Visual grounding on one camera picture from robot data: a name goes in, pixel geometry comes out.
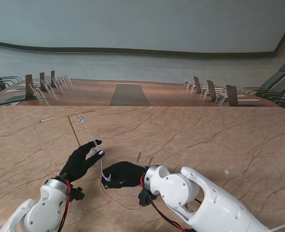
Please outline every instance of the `black cable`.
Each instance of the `black cable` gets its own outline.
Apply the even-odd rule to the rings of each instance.
[[[177,222],[175,222],[175,221],[169,219],[168,217],[166,217],[164,214],[162,214],[162,212],[159,211],[158,208],[156,207],[156,205],[154,204],[154,202],[153,202],[151,196],[149,195],[148,191],[147,191],[146,189],[144,189],[144,190],[145,190],[146,196],[148,197],[148,199],[149,199],[151,205],[156,209],[156,211],[161,215],[161,217],[164,218],[164,220],[166,220],[169,224],[171,224],[171,225],[173,225],[174,227],[178,228],[175,224],[177,224],[178,226],[180,226],[180,225],[179,225]]]

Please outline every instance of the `black glove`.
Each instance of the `black glove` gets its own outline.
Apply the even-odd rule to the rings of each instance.
[[[96,140],[97,145],[102,143],[101,140]],[[67,179],[70,182],[83,177],[88,169],[93,166],[105,154],[104,151],[99,151],[86,160],[86,155],[90,152],[91,148],[96,147],[94,141],[80,146],[69,157],[68,161],[60,172],[62,179]]]
[[[144,173],[144,167],[127,161],[118,162],[103,170],[104,176],[110,178],[111,181],[106,181],[102,177],[101,182],[106,189],[135,187],[140,185],[140,179]]]

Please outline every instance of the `white plastic casing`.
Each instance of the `white plastic casing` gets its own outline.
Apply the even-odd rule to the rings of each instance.
[[[195,170],[183,167],[181,174],[170,174],[164,166],[155,168],[149,181],[146,173],[145,186],[197,232],[270,232],[240,201]],[[205,196],[197,212],[184,209],[200,187]]]
[[[23,202],[0,229],[0,232],[15,232],[17,225],[21,222],[21,219],[27,214],[34,204],[35,202],[32,199],[28,199]]]
[[[66,199],[64,192],[51,186],[41,186],[41,199],[31,208],[25,218],[25,227],[28,231],[57,231],[61,218],[59,206]]]

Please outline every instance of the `gray wall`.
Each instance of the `gray wall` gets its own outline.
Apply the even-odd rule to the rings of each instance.
[[[285,0],[0,0],[0,42],[189,52],[273,51]]]
[[[72,78],[184,83],[193,75],[201,83],[260,86],[285,62],[285,41],[278,56],[248,59],[188,59],[118,54],[56,54],[0,48],[0,76],[22,78],[55,70]]]

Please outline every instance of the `marble table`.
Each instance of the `marble table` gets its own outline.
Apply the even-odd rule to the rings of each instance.
[[[164,164],[171,172],[190,166],[239,199],[263,224],[285,224],[285,109],[273,107],[5,106],[0,108],[0,227],[40,186],[59,173],[68,156],[102,139],[103,166],[127,160]],[[100,164],[74,182],[85,193],[72,202],[63,231],[178,231],[152,206],[137,205],[140,187],[104,190]],[[158,198],[168,217],[188,228]]]

